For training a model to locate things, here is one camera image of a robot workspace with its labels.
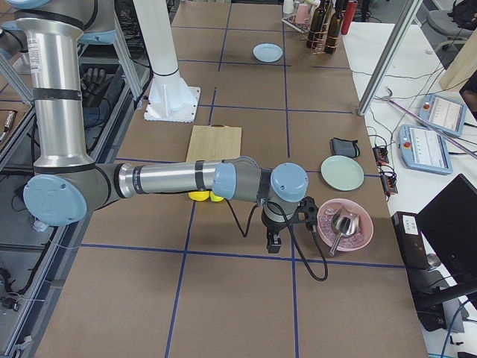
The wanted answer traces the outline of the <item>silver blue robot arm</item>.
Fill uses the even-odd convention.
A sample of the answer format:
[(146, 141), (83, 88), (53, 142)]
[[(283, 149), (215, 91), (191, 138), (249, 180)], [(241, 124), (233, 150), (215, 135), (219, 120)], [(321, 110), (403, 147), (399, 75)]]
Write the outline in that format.
[(248, 157), (132, 166), (96, 163), (86, 151), (78, 41), (117, 31), (112, 1), (13, 1), (25, 33), (40, 140), (34, 176), (24, 188), (28, 211), (51, 226), (80, 221), (122, 198), (211, 191), (262, 208), (268, 251), (304, 205), (309, 183), (298, 165), (262, 169)]

